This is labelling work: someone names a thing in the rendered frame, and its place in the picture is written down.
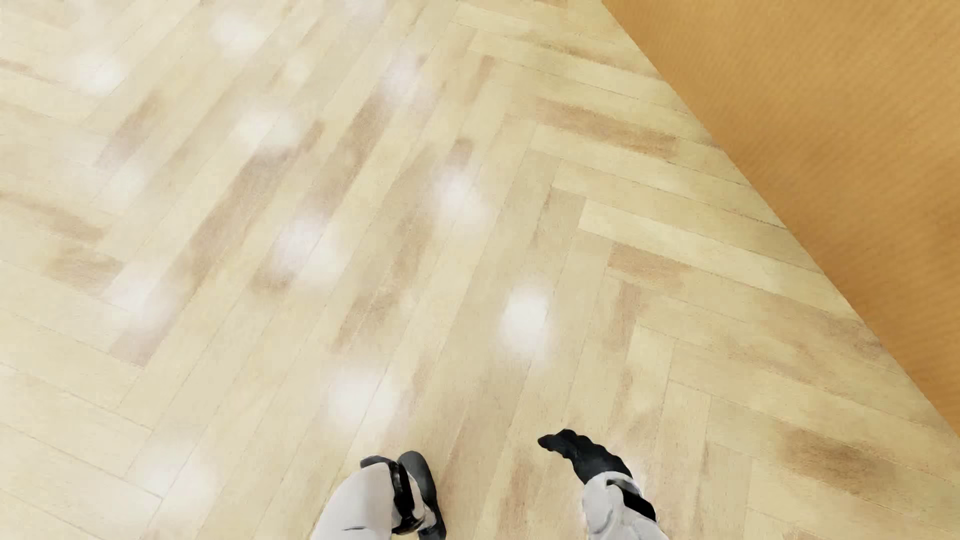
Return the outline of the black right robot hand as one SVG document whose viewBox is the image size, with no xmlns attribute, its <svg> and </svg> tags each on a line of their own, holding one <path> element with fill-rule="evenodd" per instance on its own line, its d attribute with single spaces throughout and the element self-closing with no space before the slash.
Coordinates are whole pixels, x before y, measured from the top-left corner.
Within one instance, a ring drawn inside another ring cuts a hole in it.
<svg viewBox="0 0 960 540">
<path fill-rule="evenodd" d="M 611 453 L 605 446 L 595 443 L 589 436 L 571 428 L 540 436 L 536 439 L 540 448 L 560 455 L 569 461 L 574 474 L 583 485 L 593 478 L 615 473 L 626 478 L 633 477 L 621 457 Z"/>
</svg>

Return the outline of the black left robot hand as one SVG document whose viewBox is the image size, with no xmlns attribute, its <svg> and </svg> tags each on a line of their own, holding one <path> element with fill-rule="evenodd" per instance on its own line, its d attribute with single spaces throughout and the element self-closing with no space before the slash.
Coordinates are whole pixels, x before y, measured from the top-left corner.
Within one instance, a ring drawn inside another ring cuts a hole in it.
<svg viewBox="0 0 960 540">
<path fill-rule="evenodd" d="M 447 540 L 437 486 L 424 456 L 415 450 L 397 459 L 363 458 L 359 472 L 369 481 L 371 525 L 378 534 L 415 534 L 418 540 Z"/>
</svg>

